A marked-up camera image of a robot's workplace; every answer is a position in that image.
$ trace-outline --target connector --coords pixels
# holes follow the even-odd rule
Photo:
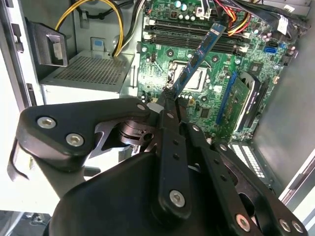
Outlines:
[[[278,49],[275,47],[269,47],[269,46],[265,46],[264,48],[264,53],[272,53],[275,54],[277,53]]]

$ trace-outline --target circuit chip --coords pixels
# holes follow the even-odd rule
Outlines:
[[[177,11],[171,11],[170,17],[171,19],[177,19]]]
[[[200,118],[208,118],[209,112],[209,108],[202,108]]]
[[[260,63],[260,62],[252,62],[250,64],[250,70],[249,72],[255,76],[259,76],[261,70],[262,70],[262,67],[263,67],[263,63]]]
[[[175,83],[178,79],[181,81],[184,78],[179,78],[183,69],[185,68],[187,62],[184,61],[173,61],[173,65],[176,64],[176,69],[174,70],[173,82]],[[207,68],[199,67],[196,72],[193,74],[191,79],[186,84],[184,91],[193,91],[193,92],[201,92],[203,89],[203,85],[205,83],[207,76]]]

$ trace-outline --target ram slot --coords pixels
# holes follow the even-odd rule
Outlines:
[[[157,34],[155,37],[150,41],[152,43],[166,45],[166,46],[173,46],[173,47],[186,47],[191,49],[196,49],[201,40],[199,39],[192,39],[192,38],[180,38],[180,37],[170,37],[168,35]],[[217,42],[212,51],[218,53],[226,53],[226,54],[235,54],[237,50],[235,49],[235,44],[231,43],[221,43]]]
[[[167,22],[167,21],[159,21],[155,22],[155,25],[148,26],[145,28],[148,31],[165,31],[165,32],[172,32],[172,33],[183,33],[185,35],[196,35],[196,36],[205,36],[209,30],[209,27],[204,26],[195,26],[195,25],[187,25],[182,23],[174,23],[174,22]],[[243,37],[242,34],[234,34],[232,36],[228,36],[227,33],[223,33],[220,39],[227,39],[227,40],[239,40],[241,42],[246,42],[246,39]]]

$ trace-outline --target green circuit board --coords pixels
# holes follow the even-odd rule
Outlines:
[[[174,12],[177,12],[177,16],[179,14],[191,16],[200,6],[200,1],[186,0],[182,3],[187,5],[186,11],[177,9],[172,0],[152,0],[150,15],[145,15],[145,17],[187,24],[185,19],[180,20],[178,17],[172,19],[172,14],[174,16]],[[211,22],[196,18],[189,24],[210,27]],[[192,78],[193,81],[189,88],[186,86],[187,89],[180,95],[188,100],[187,113],[190,121],[201,127],[207,137],[226,141],[251,139],[274,86],[278,82],[283,69],[279,62],[287,51],[287,45],[284,43],[279,45],[276,53],[264,52],[266,42],[252,32],[254,28],[260,32],[269,30],[268,25],[253,17],[251,24],[245,31],[248,41],[242,45],[246,48],[245,55],[210,52],[199,68],[198,76]],[[172,32],[164,32],[164,35],[171,36],[171,34]],[[138,97],[144,102],[156,102],[163,89],[171,87],[170,74],[178,73],[193,52],[194,49],[188,47],[167,46],[143,41],[140,53]],[[235,125],[249,96],[249,88],[239,77],[236,78],[228,94],[220,124],[217,124],[216,120],[233,72],[240,75],[242,71],[256,75],[262,84],[266,81],[268,86],[251,127],[236,131]]]

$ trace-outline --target metal screw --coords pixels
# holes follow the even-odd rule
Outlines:
[[[297,232],[303,233],[302,227],[296,221],[292,221],[292,225],[294,226]]]
[[[79,147],[84,143],[83,137],[75,133],[68,134],[65,140],[67,141],[69,145],[74,146],[74,147]]]
[[[288,225],[288,223],[282,219],[279,220],[280,225],[282,226],[282,228],[287,231],[287,232],[291,232],[290,226]]]
[[[37,120],[37,124],[44,129],[52,129],[56,126],[54,119],[50,117],[41,117]]]
[[[195,124],[192,126],[192,128],[193,128],[195,131],[199,131],[199,130],[200,130],[199,127],[198,127],[197,125],[195,125]]]
[[[174,118],[174,116],[171,113],[166,113],[168,117]]]
[[[139,109],[141,109],[142,111],[144,111],[144,110],[145,110],[145,107],[144,107],[144,106],[142,106],[141,104],[138,104],[138,105],[137,105],[137,107],[138,107]]]
[[[171,199],[172,203],[177,207],[183,207],[185,205],[185,198],[181,192],[177,190],[172,190],[169,193],[169,198]]]
[[[223,144],[220,144],[220,148],[221,148],[223,151],[226,151],[226,146],[224,146]]]
[[[240,59],[236,59],[235,60],[235,64],[237,64],[237,65],[241,64],[241,60]]]
[[[251,230],[251,226],[248,222],[248,220],[241,214],[236,215],[236,222],[237,224],[246,232],[249,232]]]

